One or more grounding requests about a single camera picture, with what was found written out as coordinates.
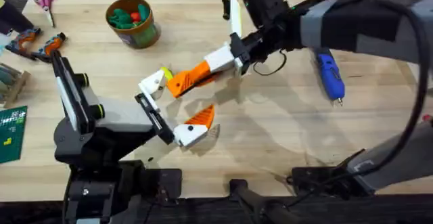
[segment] black cable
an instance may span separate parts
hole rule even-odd
[[[284,65],[286,64],[286,62],[287,62],[287,56],[283,53],[283,49],[280,49],[280,50],[279,50],[279,53],[280,53],[281,55],[283,55],[283,62],[281,63],[281,65],[279,65],[279,67],[278,67],[275,71],[270,72],[270,73],[267,73],[267,74],[264,74],[264,73],[261,73],[261,72],[257,71],[257,69],[256,69],[256,65],[257,65],[259,62],[255,62],[254,65],[252,65],[252,69],[253,69],[256,73],[258,73],[259,75],[262,75],[262,76],[269,76],[269,75],[275,74],[276,72],[280,71],[280,70],[284,67]]]
[[[151,211],[152,211],[152,209],[153,209],[154,206],[155,206],[155,202],[153,202],[153,203],[150,204],[150,206],[149,206],[149,208],[148,208],[148,210],[146,212],[146,218],[144,219],[143,224],[147,223],[147,220],[149,219],[150,213],[151,213]]]
[[[203,201],[203,202],[199,202],[199,203],[195,203],[195,204],[188,204],[188,203],[183,203],[183,204],[173,204],[173,205],[163,205],[160,204],[158,202],[153,202],[154,204],[156,204],[159,207],[162,208],[176,208],[176,207],[198,207],[198,206],[202,206],[205,204],[211,204],[214,202],[219,202],[221,200],[228,200],[229,197],[222,197],[222,198],[217,198],[217,199],[213,199],[213,200],[209,200],[209,201]]]
[[[427,86],[428,86],[428,70],[430,65],[430,51],[429,51],[429,42],[427,39],[427,35],[424,32],[424,27],[419,18],[408,8],[398,3],[393,3],[391,1],[385,0],[375,0],[379,5],[382,5],[388,9],[392,9],[402,15],[406,16],[409,22],[412,25],[413,31],[415,33],[415,38],[417,41],[417,52],[418,52],[418,63],[419,63],[419,81],[418,81],[418,89],[417,95],[415,98],[415,103],[412,108],[412,113],[409,118],[409,121],[406,124],[405,130],[400,136],[397,144],[394,146],[392,151],[381,161],[379,164],[371,167],[370,169],[365,169],[363,171],[355,172],[355,173],[346,173],[343,175],[338,175],[336,177],[332,177],[323,183],[320,183],[319,186],[312,189],[307,194],[299,197],[297,200],[293,201],[290,204],[286,204],[286,208],[293,207],[303,200],[306,200],[312,194],[317,193],[321,190],[325,185],[333,183],[335,181],[356,177],[359,175],[368,175],[380,170],[382,167],[386,166],[389,162],[393,161],[396,156],[401,152],[401,150],[405,147],[408,142],[413,130],[416,127],[419,116],[421,115],[422,108],[424,106],[424,99],[426,98]]]

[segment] green circuit board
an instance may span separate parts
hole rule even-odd
[[[20,159],[26,116],[27,106],[0,112],[0,163]]]

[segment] wooden tabletop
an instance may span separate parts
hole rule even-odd
[[[129,49],[104,20],[114,1],[55,0],[56,29],[32,0],[23,11],[45,32],[33,49],[64,32],[69,39],[62,55],[75,72],[89,75],[100,96],[133,101],[140,80],[159,67],[193,68],[229,41],[221,0],[146,0],[162,36],[148,49]],[[242,15],[248,34],[254,27],[244,8]],[[411,111],[415,81],[406,63],[342,51],[334,57],[346,84],[342,108],[326,98],[308,50],[291,51],[283,70],[272,76],[251,71],[241,83],[221,79],[179,100],[165,91],[158,104],[165,117],[177,122],[214,103],[210,135],[190,150],[155,137],[127,158],[152,168],[182,169],[183,197],[225,196],[232,178],[247,179],[260,194],[290,195],[281,181],[292,167],[338,164],[401,132]],[[281,55],[273,54],[258,70],[270,71],[281,61]],[[54,159],[53,132],[64,114],[53,68],[8,51],[0,62],[32,74],[17,103],[28,106],[21,159],[0,165],[0,201],[60,200],[69,171]],[[432,106],[428,101],[426,110]],[[150,157],[154,160],[147,163]],[[418,179],[380,193],[431,193],[432,183],[432,178]]]

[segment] red object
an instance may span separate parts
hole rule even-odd
[[[131,13],[131,18],[133,19],[134,22],[140,22],[141,20],[140,13],[139,12]]]
[[[432,120],[432,116],[430,116],[429,114],[425,114],[424,116],[422,116],[422,120],[425,122],[427,120]]]

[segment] cup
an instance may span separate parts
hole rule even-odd
[[[126,12],[138,12],[138,5],[143,4],[149,9],[149,16],[144,23],[130,29],[119,29],[108,22],[108,18],[113,15],[116,8]],[[154,22],[154,13],[149,3],[144,0],[117,0],[111,4],[106,12],[106,21],[110,28],[119,36],[123,43],[135,49],[146,48],[153,45],[160,37],[160,30],[156,28]]]

